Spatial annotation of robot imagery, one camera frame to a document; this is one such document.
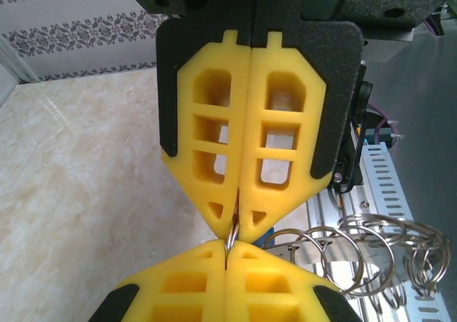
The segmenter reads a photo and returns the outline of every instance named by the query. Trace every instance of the perforated metal rail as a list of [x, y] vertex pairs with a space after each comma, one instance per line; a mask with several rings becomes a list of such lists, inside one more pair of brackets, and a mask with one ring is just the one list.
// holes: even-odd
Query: perforated metal rail
[[[363, 147], [361, 171], [363, 185], [355, 187], [350, 194], [343, 195], [342, 202], [336, 202], [327, 191], [320, 192], [307, 202], [309, 228], [322, 225], [337, 227], [341, 217], [353, 213], [378, 213], [394, 218], [413, 219], [384, 143]], [[331, 270], [336, 281], [345, 283], [353, 269], [347, 263], [335, 263], [331, 265]], [[365, 322], [451, 322], [440, 293], [423, 298], [408, 284], [406, 297], [406, 306], [398, 310], [392, 309], [381, 295], [374, 298], [381, 304], [382, 317], [376, 314], [370, 298], [351, 300], [351, 305]]]

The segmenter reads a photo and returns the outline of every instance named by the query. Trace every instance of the pile of key rings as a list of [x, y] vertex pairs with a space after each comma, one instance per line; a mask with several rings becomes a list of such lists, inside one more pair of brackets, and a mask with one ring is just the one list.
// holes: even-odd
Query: pile of key rings
[[[321, 254], [320, 264], [323, 277], [335, 284], [342, 294], [348, 294], [350, 297], [368, 296], [375, 310], [382, 313], [377, 293], [382, 294], [389, 306], [394, 309], [406, 305], [406, 291], [403, 281], [396, 275], [396, 260], [392, 251], [393, 246], [400, 246], [408, 250], [408, 254], [411, 254], [411, 257], [403, 260], [403, 265], [417, 294], [429, 297], [438, 292], [437, 284], [443, 278], [451, 262], [451, 241], [440, 231], [415, 221], [369, 213], [346, 216], [338, 222], [338, 225], [338, 228], [319, 226], [307, 231], [294, 228], [282, 229], [267, 238], [262, 249], [268, 250], [273, 247], [293, 244], [295, 246], [290, 246], [288, 249], [290, 262], [295, 263], [297, 241], [311, 242]], [[321, 235], [326, 233], [327, 237], [313, 237], [314, 233]], [[269, 246], [270, 242], [277, 236], [287, 234], [297, 235], [297, 239], [292, 243]], [[388, 270], [378, 271], [370, 279], [364, 277], [364, 271], [368, 270], [368, 264], [363, 259], [362, 251], [356, 242], [357, 240], [364, 240], [367, 236], [371, 238], [371, 245], [384, 247], [389, 257]], [[358, 261], [353, 263], [355, 275], [353, 285], [350, 288], [342, 288], [331, 275], [326, 256], [329, 237], [346, 239], [356, 252]]]

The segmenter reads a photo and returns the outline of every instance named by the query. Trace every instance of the patterned wallpaper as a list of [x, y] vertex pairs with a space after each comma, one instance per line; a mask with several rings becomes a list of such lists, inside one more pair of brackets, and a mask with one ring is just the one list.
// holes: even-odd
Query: patterned wallpaper
[[40, 80], [155, 67], [165, 19], [134, 0], [0, 0], [0, 34]]

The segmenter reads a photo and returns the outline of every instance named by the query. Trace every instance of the white marble surface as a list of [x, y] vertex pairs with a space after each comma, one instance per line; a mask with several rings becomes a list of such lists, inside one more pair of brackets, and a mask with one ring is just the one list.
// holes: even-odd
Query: white marble surface
[[0, 108], [1, 321], [87, 321], [213, 238], [160, 160], [155, 70], [21, 85]]

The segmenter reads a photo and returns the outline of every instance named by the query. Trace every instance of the metal slotted bracket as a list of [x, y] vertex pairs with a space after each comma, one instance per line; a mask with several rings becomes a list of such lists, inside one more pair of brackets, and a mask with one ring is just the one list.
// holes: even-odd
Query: metal slotted bracket
[[[362, 213], [379, 214], [390, 218], [405, 218], [413, 220], [406, 197], [398, 180], [390, 154], [384, 143], [375, 146], [364, 146], [361, 159], [361, 173], [364, 183], [356, 186], [345, 195], [336, 196], [331, 190], [324, 190], [314, 196], [308, 202], [309, 228], [329, 226], [338, 227], [338, 221], [344, 217]], [[394, 227], [386, 227], [386, 233], [398, 232]], [[349, 288], [353, 282], [351, 278], [357, 272], [357, 260], [353, 249], [348, 241], [335, 238], [331, 240], [330, 233], [315, 232], [313, 238], [319, 243], [327, 242], [326, 258], [330, 261], [328, 273], [336, 283], [344, 288]], [[352, 239], [360, 234], [349, 234]], [[365, 267], [370, 278], [377, 270], [386, 270], [388, 255], [370, 248], [367, 243], [358, 243], [363, 257], [369, 265]], [[275, 246], [268, 252], [273, 253], [285, 260], [293, 261], [300, 267], [314, 271], [318, 275], [324, 274], [323, 267], [316, 263], [320, 258], [319, 251], [312, 243], [299, 241], [297, 247]], [[393, 248], [395, 258], [411, 258], [411, 252], [399, 247]], [[401, 261], [396, 262], [396, 279], [404, 281], [408, 276], [404, 271]], [[410, 281], [405, 281], [404, 293], [406, 304], [398, 309], [392, 308], [386, 299], [380, 294], [373, 296], [351, 299], [352, 305], [359, 316], [365, 321], [422, 321], [422, 322], [450, 322], [448, 311], [444, 305], [441, 294], [434, 293], [431, 297], [421, 297], [414, 290]]]
[[[368, 183], [363, 187], [365, 189], [368, 187], [374, 198], [374, 205], [370, 207], [370, 212], [413, 220], [385, 143], [364, 146], [362, 163], [366, 172], [363, 174], [364, 178], [368, 179]], [[451, 317], [439, 292], [432, 297], [423, 298], [418, 296], [410, 284], [405, 289], [408, 300], [406, 313], [410, 321], [451, 322]]]

